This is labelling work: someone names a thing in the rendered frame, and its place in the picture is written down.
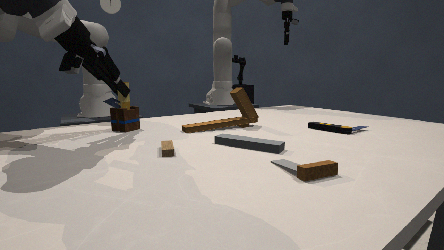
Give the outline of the brown wooden v-shaped frame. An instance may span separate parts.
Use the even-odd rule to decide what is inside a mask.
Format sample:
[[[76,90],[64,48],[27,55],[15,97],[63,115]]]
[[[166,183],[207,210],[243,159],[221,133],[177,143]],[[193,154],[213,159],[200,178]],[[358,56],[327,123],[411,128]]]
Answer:
[[[259,116],[255,111],[250,99],[243,87],[236,87],[230,92],[235,104],[239,108],[242,117],[227,118],[223,120],[213,120],[208,122],[182,125],[182,131],[193,133],[204,130],[212,130],[223,127],[230,127],[242,124],[256,123]]]

